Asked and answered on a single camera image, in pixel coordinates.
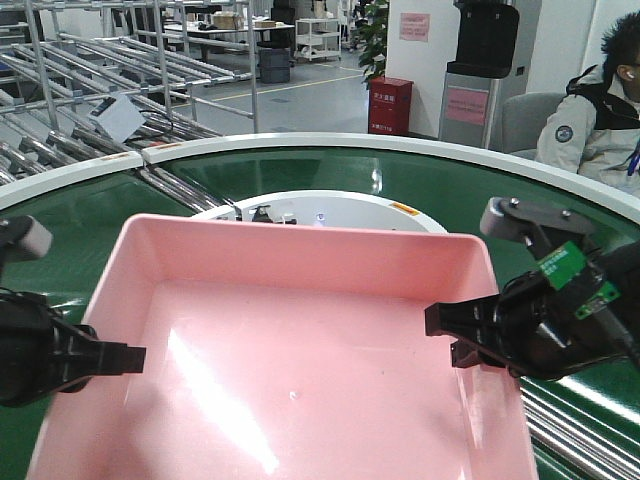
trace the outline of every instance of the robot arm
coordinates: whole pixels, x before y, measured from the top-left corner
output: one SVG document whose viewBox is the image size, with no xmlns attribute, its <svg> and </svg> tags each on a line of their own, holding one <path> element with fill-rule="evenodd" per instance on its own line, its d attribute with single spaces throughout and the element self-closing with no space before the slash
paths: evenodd
<svg viewBox="0 0 640 480">
<path fill-rule="evenodd" d="M 0 266 L 44 256 L 51 234 L 31 217 L 0 220 Z M 146 349 L 102 342 L 89 325 L 69 325 L 44 296 L 0 289 L 0 405 L 77 392 L 94 375 L 141 373 Z"/>
<path fill-rule="evenodd" d="M 586 218 L 517 199 L 492 198 L 481 229 L 523 242 L 540 270 L 499 295 L 425 311 L 427 335 L 458 339 L 454 366 L 484 362 L 556 379 L 626 355 L 640 369 L 640 242 L 603 255 Z"/>
</svg>

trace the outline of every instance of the poster on wall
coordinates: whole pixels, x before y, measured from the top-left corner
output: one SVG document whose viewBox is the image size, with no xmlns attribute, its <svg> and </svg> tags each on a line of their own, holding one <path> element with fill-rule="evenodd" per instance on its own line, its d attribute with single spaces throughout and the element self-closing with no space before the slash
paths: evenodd
<svg viewBox="0 0 640 480">
<path fill-rule="evenodd" d="M 484 125 L 487 114 L 487 90 L 449 87 L 445 117 L 449 120 Z"/>
<path fill-rule="evenodd" d="M 400 40 L 428 42 L 430 20 L 428 13 L 401 13 Z"/>
</svg>

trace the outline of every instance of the black water dispenser top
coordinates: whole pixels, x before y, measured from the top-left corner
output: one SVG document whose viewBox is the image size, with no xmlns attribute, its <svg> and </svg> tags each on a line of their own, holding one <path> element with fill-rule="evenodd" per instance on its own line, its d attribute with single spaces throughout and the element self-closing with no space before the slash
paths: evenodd
<svg viewBox="0 0 640 480">
<path fill-rule="evenodd" d="M 456 59 L 447 72 L 483 78 L 505 78 L 511 72 L 520 14 L 500 1 L 456 1 L 460 30 Z"/>
</svg>

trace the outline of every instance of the man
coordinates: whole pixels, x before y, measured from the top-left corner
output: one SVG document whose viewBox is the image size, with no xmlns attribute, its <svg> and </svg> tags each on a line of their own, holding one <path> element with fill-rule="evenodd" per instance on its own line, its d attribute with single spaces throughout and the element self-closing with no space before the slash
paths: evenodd
<svg viewBox="0 0 640 480">
<path fill-rule="evenodd" d="M 616 21 L 602 52 L 602 66 L 567 85 L 536 160 L 640 197 L 640 11 Z"/>
</svg>

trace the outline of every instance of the green leaves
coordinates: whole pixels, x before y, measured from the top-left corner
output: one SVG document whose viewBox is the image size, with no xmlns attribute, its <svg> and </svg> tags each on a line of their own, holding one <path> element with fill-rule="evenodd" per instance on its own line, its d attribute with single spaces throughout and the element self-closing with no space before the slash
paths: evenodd
<svg viewBox="0 0 640 480">
<path fill-rule="evenodd" d="M 364 81 L 384 75 L 387 66 L 387 31 L 389 23 L 389 1 L 372 0 L 365 8 L 369 23 L 359 29 L 360 38 L 365 47 L 360 54 L 358 65 L 366 67 Z"/>
</svg>

